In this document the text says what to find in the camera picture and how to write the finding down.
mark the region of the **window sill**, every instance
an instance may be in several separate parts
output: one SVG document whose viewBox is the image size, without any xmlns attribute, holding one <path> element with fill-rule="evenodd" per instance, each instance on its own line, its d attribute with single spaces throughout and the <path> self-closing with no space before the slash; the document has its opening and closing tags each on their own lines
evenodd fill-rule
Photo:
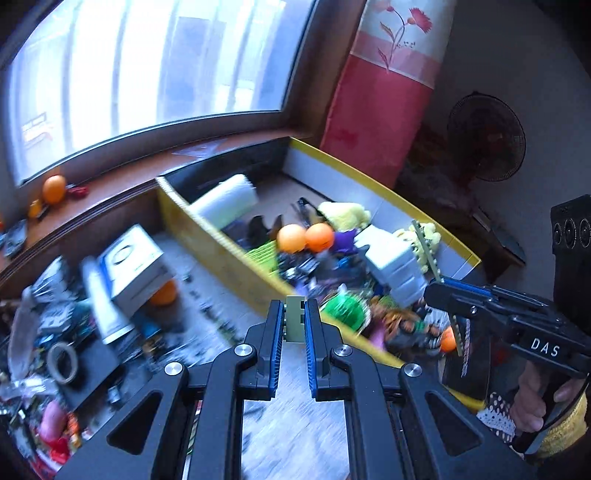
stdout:
<svg viewBox="0 0 591 480">
<path fill-rule="evenodd" d="M 225 137 L 224 141 L 217 147 L 216 152 L 230 150 L 257 142 L 263 142 L 280 137 L 307 138 L 309 135 L 293 129 L 277 129 L 271 131 L 250 132 L 235 134 Z M 108 202 L 115 196 L 132 190 L 145 183 L 149 183 L 162 172 L 178 167 L 194 160 L 188 155 L 175 155 L 174 150 L 180 150 L 192 145 L 211 142 L 212 139 L 194 142 L 182 147 L 175 147 L 160 153 L 149 155 L 141 160 L 122 165 L 101 176 L 85 183 L 89 194 L 84 199 L 67 199 L 57 207 L 50 209 L 42 220 L 29 220 L 27 225 L 27 241 L 25 249 L 14 260 L 9 260 L 3 255 L 0 256 L 0 275 L 19 258 L 27 253 L 34 245 L 56 232 L 68 222 L 83 217 L 85 212 Z"/>
</svg>

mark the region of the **white paper roll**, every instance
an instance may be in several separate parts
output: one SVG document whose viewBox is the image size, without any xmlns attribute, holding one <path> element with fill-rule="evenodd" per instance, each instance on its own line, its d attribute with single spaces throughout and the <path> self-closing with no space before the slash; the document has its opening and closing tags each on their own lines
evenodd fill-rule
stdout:
<svg viewBox="0 0 591 480">
<path fill-rule="evenodd" d="M 208 220 L 215 228 L 222 229 L 257 203 L 256 188 L 243 174 L 238 174 L 195 200 L 189 209 L 194 215 Z"/>
</svg>

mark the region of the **metal screw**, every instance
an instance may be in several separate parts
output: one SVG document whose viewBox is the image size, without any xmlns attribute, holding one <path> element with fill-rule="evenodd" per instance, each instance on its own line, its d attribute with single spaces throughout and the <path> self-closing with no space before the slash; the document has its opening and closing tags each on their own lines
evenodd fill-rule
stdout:
<svg viewBox="0 0 591 480">
<path fill-rule="evenodd" d="M 241 343 L 240 345 L 236 345 L 234 353 L 237 356 L 247 356 L 252 353 L 252 347 L 248 343 Z"/>
<path fill-rule="evenodd" d="M 406 364 L 402 368 L 402 371 L 409 377 L 418 377 L 420 374 L 423 373 L 421 365 L 417 364 Z"/>
<path fill-rule="evenodd" d="M 183 366 L 178 362 L 170 362 L 168 365 L 166 365 L 166 367 L 164 367 L 164 371 L 167 375 L 173 377 L 183 371 Z"/>
<path fill-rule="evenodd" d="M 335 348 L 335 355 L 336 356 L 349 356 L 353 353 L 353 349 L 349 345 L 339 345 Z"/>
</svg>

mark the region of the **white storage box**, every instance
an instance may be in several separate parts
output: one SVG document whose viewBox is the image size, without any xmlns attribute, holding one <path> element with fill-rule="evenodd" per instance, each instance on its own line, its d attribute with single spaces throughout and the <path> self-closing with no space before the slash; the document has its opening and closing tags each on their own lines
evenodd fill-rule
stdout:
<svg viewBox="0 0 591 480">
<path fill-rule="evenodd" d="M 370 272 L 382 285 L 390 287 L 390 295 L 401 307 L 423 296 L 427 281 L 408 242 L 369 225 L 355 237 L 357 248 L 365 245 L 369 245 L 365 258 Z"/>
<path fill-rule="evenodd" d="M 127 318 L 172 279 L 162 250 L 139 225 L 105 250 L 99 265 L 111 299 Z"/>
</svg>

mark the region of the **wall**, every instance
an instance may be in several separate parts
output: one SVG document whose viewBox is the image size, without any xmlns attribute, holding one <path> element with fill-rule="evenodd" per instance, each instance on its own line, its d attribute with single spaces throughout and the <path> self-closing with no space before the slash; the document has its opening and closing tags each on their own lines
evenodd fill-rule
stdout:
<svg viewBox="0 0 591 480">
<path fill-rule="evenodd" d="M 551 297 L 550 207 L 591 193 L 591 77 L 530 0 L 458 0 L 425 122 L 444 134 L 452 106 L 474 90 L 505 101 L 527 138 L 513 177 L 472 184 L 483 209 L 527 255 L 527 267 L 509 270 L 498 284 Z"/>
</svg>

